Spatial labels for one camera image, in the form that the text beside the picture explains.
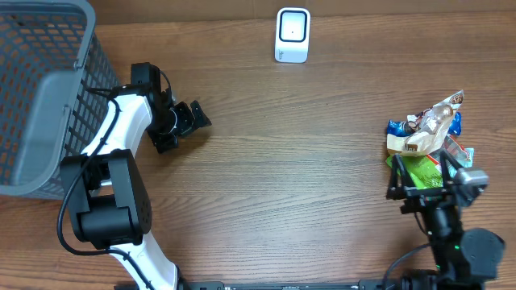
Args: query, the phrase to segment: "candy wrapper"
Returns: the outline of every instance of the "candy wrapper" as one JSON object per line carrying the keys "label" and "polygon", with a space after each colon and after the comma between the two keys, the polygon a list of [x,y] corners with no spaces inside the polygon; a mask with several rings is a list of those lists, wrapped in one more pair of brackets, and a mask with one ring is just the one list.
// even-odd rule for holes
{"label": "candy wrapper", "polygon": [[408,115],[401,125],[389,121],[389,154],[424,156],[441,148],[449,130],[460,134],[460,116],[456,118],[456,113],[463,101],[464,92],[459,91],[419,114]]}
{"label": "candy wrapper", "polygon": [[[460,165],[466,168],[473,166],[473,154],[475,150],[473,148],[462,147],[451,135],[446,136],[442,148],[447,150]],[[392,160],[393,157],[389,156],[385,162],[392,167]],[[407,172],[410,174],[410,177],[418,189],[431,189],[443,186],[439,151],[425,156],[403,156],[402,160]],[[448,165],[448,171],[451,177],[456,174],[455,168],[450,164]]]}

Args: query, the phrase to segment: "wooden table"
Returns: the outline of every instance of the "wooden table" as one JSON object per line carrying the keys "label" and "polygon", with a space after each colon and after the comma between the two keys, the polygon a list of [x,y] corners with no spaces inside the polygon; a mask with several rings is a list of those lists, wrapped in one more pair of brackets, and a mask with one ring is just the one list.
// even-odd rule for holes
{"label": "wooden table", "polygon": [[[507,242],[491,289],[516,288],[516,13],[312,20],[305,64],[273,60],[274,20],[98,27],[123,83],[130,64],[164,70],[213,126],[137,155],[152,232],[188,280],[343,282],[380,278],[425,243],[387,201],[385,127],[464,89],[460,142],[491,185],[464,213]],[[0,198],[0,287],[109,289],[131,281],[111,257],[57,242],[59,201]],[[73,237],[75,246],[89,248]],[[402,268],[433,268],[429,251]]]}

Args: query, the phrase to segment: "gray bin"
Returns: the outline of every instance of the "gray bin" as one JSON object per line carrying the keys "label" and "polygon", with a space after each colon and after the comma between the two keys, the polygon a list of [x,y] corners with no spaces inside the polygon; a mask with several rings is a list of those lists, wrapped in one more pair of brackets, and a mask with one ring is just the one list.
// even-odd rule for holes
{"label": "gray bin", "polygon": [[0,0],[0,194],[61,199],[59,162],[81,154],[119,85],[85,0]]}

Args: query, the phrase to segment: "plastic basket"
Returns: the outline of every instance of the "plastic basket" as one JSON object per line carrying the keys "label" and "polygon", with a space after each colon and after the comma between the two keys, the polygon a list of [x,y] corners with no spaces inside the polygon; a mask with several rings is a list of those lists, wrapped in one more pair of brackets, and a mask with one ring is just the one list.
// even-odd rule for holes
{"label": "plastic basket", "polygon": [[59,162],[106,116],[87,93],[119,85],[84,0],[0,0],[0,194],[61,199]]}

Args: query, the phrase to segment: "crumpled wrapper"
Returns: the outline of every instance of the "crumpled wrapper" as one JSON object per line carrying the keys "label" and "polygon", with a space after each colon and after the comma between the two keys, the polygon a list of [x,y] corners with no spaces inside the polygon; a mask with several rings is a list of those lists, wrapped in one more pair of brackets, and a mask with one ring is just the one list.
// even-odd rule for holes
{"label": "crumpled wrapper", "polygon": [[461,90],[419,114],[408,115],[406,128],[414,133],[406,137],[387,134],[389,154],[424,156],[440,149],[463,101]]}

